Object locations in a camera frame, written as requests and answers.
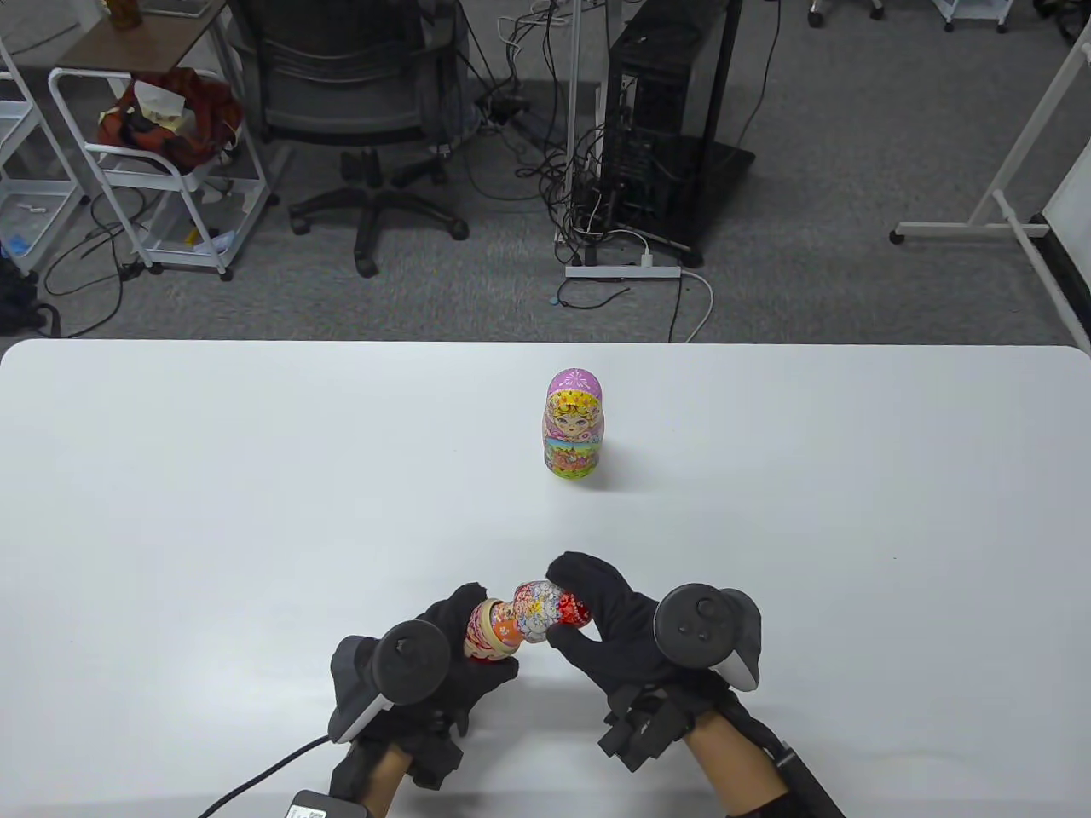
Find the hand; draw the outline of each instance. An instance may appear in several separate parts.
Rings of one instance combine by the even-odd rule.
[[[683,667],[660,652],[652,630],[659,602],[634,591],[610,563],[568,551],[553,561],[546,577],[587,605],[602,637],[597,642],[574,627],[554,625],[547,634],[549,643],[608,699],[633,685],[666,690],[693,719],[715,709],[751,743],[769,751],[780,746],[776,735],[751,717],[718,673]]]
[[[359,802],[367,793],[372,771],[391,745],[412,758],[409,774],[419,786],[437,790],[444,777],[458,767],[461,750],[451,741],[451,727],[466,735],[473,706],[485,694],[515,678],[519,671],[515,659],[479,662],[463,653],[466,624],[484,599],[484,588],[470,582],[417,617],[435,625],[447,638],[451,646],[447,676],[423,701],[385,710],[363,729],[348,756],[334,770],[329,784],[333,797]],[[377,639],[361,637],[358,661],[367,664],[377,645]]]
[[[628,685],[704,688],[719,679],[711,671],[676,665],[660,652],[651,627],[659,602],[634,591],[609,563],[568,551],[553,561],[546,578],[587,605],[602,637],[597,642],[577,628],[555,625],[547,635],[549,643],[607,697]]]

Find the pink matryoshka doll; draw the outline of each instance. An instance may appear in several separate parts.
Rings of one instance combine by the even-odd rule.
[[[587,370],[565,370],[549,385],[542,440],[546,465],[558,477],[579,480],[599,465],[602,387]]]

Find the computer tower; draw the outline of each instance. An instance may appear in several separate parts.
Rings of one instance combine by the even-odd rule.
[[[742,0],[645,0],[610,49],[600,191],[608,228],[699,261],[754,154],[716,141]]]

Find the power strip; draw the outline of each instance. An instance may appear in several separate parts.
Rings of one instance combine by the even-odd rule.
[[[681,267],[639,267],[635,264],[597,264],[595,266],[580,266],[564,268],[565,278],[606,278],[618,280],[619,278],[657,278],[674,279],[682,277]]]

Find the black bag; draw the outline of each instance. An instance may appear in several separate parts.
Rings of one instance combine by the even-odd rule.
[[[56,310],[38,301],[37,276],[24,276],[15,262],[0,256],[0,335],[19,335],[46,325],[44,312]]]

